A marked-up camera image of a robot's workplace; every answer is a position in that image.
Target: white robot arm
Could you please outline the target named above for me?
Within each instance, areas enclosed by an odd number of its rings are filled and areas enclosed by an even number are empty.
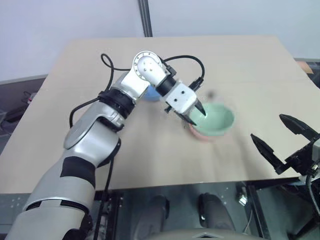
[[[161,100],[189,123],[194,124],[188,117],[194,107],[206,114],[195,92],[176,81],[174,74],[153,52],[138,53],[131,70],[101,92],[99,101],[70,129],[62,157],[43,175],[6,239],[85,239],[92,228],[96,168],[108,164],[119,151],[117,132],[147,87],[154,86]]]

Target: wooden table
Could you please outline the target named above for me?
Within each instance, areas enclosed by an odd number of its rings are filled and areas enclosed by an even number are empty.
[[[229,132],[212,142],[194,138],[166,104],[141,101],[119,132],[122,146],[115,158],[111,189],[263,180],[277,175],[259,154],[250,134],[261,137],[284,159],[308,141],[291,133],[279,114],[292,115],[320,131],[320,90],[274,36],[201,36],[86,39],[71,42],[44,81],[0,156],[0,193],[30,193],[61,156],[70,110],[97,96],[110,69],[131,67],[133,57],[150,50],[163,58],[188,54],[205,65],[202,102],[215,93],[235,113]],[[186,84],[200,75],[189,59],[170,63]],[[121,72],[115,73],[115,79]],[[96,174],[101,190],[109,166]]]

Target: blue object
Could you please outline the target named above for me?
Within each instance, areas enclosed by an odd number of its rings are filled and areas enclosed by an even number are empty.
[[[153,86],[148,86],[146,93],[143,96],[143,99],[146,101],[156,102],[160,100],[161,95],[156,91]]]

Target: white wall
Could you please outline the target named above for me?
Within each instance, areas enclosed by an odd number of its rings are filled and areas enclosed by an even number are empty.
[[[47,74],[73,39],[143,36],[137,0],[1,0],[0,81]]]
[[[154,37],[276,35],[295,58],[320,59],[320,0],[149,0]]]

